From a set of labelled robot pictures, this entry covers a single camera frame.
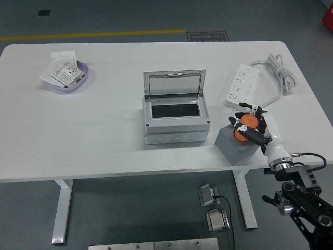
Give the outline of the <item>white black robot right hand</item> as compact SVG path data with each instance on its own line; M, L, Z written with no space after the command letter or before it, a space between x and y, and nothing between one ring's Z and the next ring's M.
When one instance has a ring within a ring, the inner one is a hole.
M261 148L263 155L268 157L267 163L272 171L292 167L291 155L283 147L272 115L258 105L239 103L239 106L246 108L246 111L228 118L234 131Z

